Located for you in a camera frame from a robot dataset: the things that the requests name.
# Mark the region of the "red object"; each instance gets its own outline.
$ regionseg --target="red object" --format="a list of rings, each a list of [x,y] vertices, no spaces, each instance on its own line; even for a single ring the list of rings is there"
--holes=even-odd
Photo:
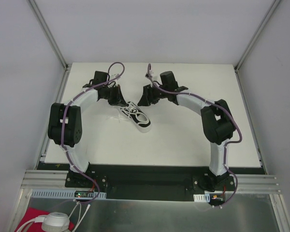
[[[34,208],[28,208],[24,217],[21,219],[20,223],[18,224],[15,232],[18,230],[19,227],[21,227],[25,222],[36,218],[40,215],[48,215],[49,212],[47,211],[43,211],[43,210],[38,210],[38,209],[34,209]],[[69,224],[69,230],[71,231],[74,228],[74,224],[72,222],[70,222]],[[42,223],[41,222],[36,222],[33,223],[29,229],[27,230],[27,232],[43,232],[42,230]]]

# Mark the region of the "white plastic cap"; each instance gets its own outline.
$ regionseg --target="white plastic cap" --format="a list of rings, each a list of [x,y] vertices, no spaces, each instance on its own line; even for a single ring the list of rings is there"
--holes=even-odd
[[[53,212],[45,217],[42,230],[45,232],[63,232],[69,227],[69,217],[66,214]]]

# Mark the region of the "purple cable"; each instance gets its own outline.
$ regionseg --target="purple cable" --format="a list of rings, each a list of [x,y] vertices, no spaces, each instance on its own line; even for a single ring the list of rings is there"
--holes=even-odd
[[[90,202],[92,202],[94,199],[96,199],[96,198],[99,196],[99,194],[100,194],[100,187],[99,187],[99,185],[97,184],[97,182],[96,182],[94,179],[92,179],[91,177],[87,176],[85,173],[83,173],[81,170],[79,170],[77,167],[75,167],[73,161],[72,161],[71,158],[70,158],[70,155],[69,155],[69,152],[68,152],[68,150],[67,150],[67,147],[64,145],[64,128],[65,128],[65,122],[66,122],[66,117],[67,117],[67,111],[68,111],[69,106],[71,106],[71,104],[72,104],[76,99],[78,99],[80,96],[82,96],[83,94],[87,93],[88,91],[93,90],[93,89],[96,88],[96,87],[106,85],[106,84],[108,84],[108,83],[110,83],[110,82],[112,82],[112,81],[115,81],[115,80],[119,79],[119,78],[122,76],[122,74],[124,73],[124,71],[125,71],[125,66],[124,66],[124,64],[121,63],[121,62],[114,62],[114,63],[111,64],[111,66],[108,68],[108,73],[110,72],[111,67],[112,67],[113,65],[115,65],[115,64],[120,64],[120,65],[122,65],[122,72],[121,72],[121,74],[118,74],[118,75],[117,75],[115,78],[113,78],[112,80],[108,80],[108,81],[105,81],[105,82],[103,82],[103,83],[97,84],[97,85],[95,85],[95,86],[92,86],[92,87],[86,89],[85,92],[81,92],[81,93],[77,94],[77,95],[72,99],[72,101],[69,101],[69,103],[68,103],[67,106],[65,107],[65,109],[64,109],[64,113],[63,113],[63,118],[62,118],[62,127],[61,127],[61,147],[66,151],[65,153],[66,153],[66,156],[67,156],[67,158],[68,158],[68,161],[69,161],[70,165],[73,166],[74,169],[77,170],[77,171],[78,171],[82,176],[84,176],[85,178],[87,178],[88,180],[90,180],[90,181],[91,181],[91,182],[92,182],[92,183],[97,187],[97,189],[98,189],[98,194],[97,194],[96,196],[94,196],[94,197],[93,197],[92,199],[90,199],[89,201],[84,202],[84,203],[81,203],[81,204],[90,203]]]
[[[150,71],[151,71],[151,64],[148,64],[148,67],[147,67],[147,75],[148,75],[148,79],[150,80],[150,82],[152,83],[152,85],[153,85],[155,88],[159,89],[159,90],[162,91],[162,92],[168,93],[168,94],[174,94],[174,95],[191,95],[191,96],[193,96],[193,97],[195,97],[195,98],[198,98],[198,99],[200,99],[201,101],[203,101],[203,102],[205,102],[205,103],[207,103],[207,104],[210,104],[210,105],[212,105],[212,106],[214,106],[214,107],[216,107],[216,108],[222,110],[222,111],[223,111],[223,112],[228,116],[228,118],[231,120],[232,124],[233,124],[234,127],[236,128],[236,130],[237,130],[237,132],[238,132],[238,135],[239,135],[239,140],[237,140],[237,141],[228,141],[228,142],[226,142],[225,145],[224,145],[224,152],[223,152],[223,166],[224,166],[224,168],[226,169],[226,171],[227,171],[228,173],[230,173],[231,175],[234,176],[235,181],[236,181],[236,185],[235,185],[234,192],[233,192],[233,194],[231,195],[231,197],[230,197],[228,200],[225,201],[224,204],[226,204],[229,200],[231,200],[231,199],[233,198],[233,196],[235,195],[235,193],[236,193],[236,191],[237,191],[237,187],[238,187],[238,179],[237,179],[237,176],[236,176],[232,171],[230,171],[230,170],[227,168],[227,166],[226,166],[226,161],[227,161],[227,145],[228,145],[228,144],[238,144],[238,143],[240,143],[240,142],[243,140],[243,136],[242,136],[242,133],[241,133],[241,131],[240,131],[238,125],[237,125],[236,122],[234,121],[232,115],[231,115],[231,114],[230,114],[230,113],[229,113],[225,108],[223,108],[222,106],[217,105],[217,104],[215,104],[215,103],[213,103],[213,102],[210,102],[210,101],[206,100],[205,98],[202,98],[201,96],[199,96],[199,95],[197,95],[197,94],[194,94],[194,93],[186,93],[186,92],[170,92],[170,91],[166,91],[166,90],[160,88],[160,87],[159,87],[159,86],[158,86],[158,85],[153,81],[153,79],[152,79],[152,75],[150,74]]]

